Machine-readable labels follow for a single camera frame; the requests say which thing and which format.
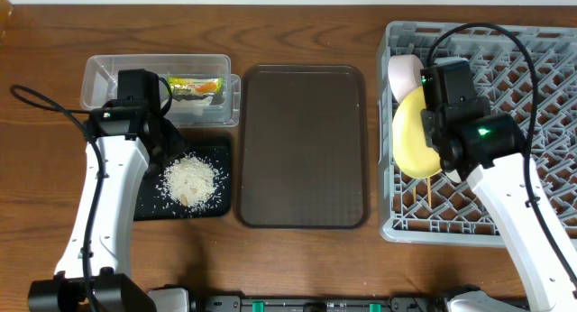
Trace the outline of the light blue bowl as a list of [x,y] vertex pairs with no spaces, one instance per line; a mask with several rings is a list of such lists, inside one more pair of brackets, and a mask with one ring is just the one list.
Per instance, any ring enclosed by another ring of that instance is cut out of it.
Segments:
[[451,63],[455,63],[458,61],[465,61],[468,62],[469,60],[464,58],[464,57],[459,57],[459,56],[452,56],[452,57],[444,57],[444,58],[436,58],[434,60],[434,64],[437,66],[442,66],[442,65],[448,65]]

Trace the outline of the yellow plate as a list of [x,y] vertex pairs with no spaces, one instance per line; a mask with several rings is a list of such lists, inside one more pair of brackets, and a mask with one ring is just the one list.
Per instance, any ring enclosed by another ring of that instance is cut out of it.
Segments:
[[426,144],[421,118],[425,108],[424,90],[418,87],[403,99],[392,121],[394,160],[413,179],[426,179],[441,171],[438,153]]

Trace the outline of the white tissue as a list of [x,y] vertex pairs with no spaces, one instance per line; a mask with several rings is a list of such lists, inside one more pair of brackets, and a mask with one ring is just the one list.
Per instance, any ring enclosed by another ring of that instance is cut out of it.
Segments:
[[204,110],[211,106],[213,96],[195,99],[174,100],[170,111],[173,114],[202,115]]

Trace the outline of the green snack wrapper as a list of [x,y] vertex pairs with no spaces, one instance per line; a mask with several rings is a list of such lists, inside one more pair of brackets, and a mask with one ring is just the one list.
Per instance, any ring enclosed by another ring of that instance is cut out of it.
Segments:
[[221,78],[168,78],[174,95],[211,96],[217,94],[223,85]]

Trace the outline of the rice leftovers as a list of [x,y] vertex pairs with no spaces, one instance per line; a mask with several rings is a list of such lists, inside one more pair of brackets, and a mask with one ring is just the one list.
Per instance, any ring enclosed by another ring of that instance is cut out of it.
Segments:
[[162,172],[155,188],[162,199],[180,204],[192,213],[200,213],[222,202],[221,187],[227,176],[223,168],[216,168],[208,159],[186,154]]

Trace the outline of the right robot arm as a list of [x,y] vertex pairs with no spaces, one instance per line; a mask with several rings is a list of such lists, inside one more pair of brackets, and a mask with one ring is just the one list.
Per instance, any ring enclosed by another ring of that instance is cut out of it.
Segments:
[[576,309],[576,250],[542,189],[528,140],[509,114],[478,96],[464,60],[420,72],[428,146],[488,211],[534,311]]

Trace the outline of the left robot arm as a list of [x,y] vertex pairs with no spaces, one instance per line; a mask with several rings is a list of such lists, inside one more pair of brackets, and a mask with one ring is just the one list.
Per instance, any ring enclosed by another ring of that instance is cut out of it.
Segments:
[[165,78],[145,69],[118,74],[117,97],[87,112],[44,96],[42,108],[63,113],[87,142],[87,172],[67,248],[49,280],[34,281],[31,311],[154,311],[153,299],[130,278],[130,241],[142,179],[160,173],[182,144],[160,100]]

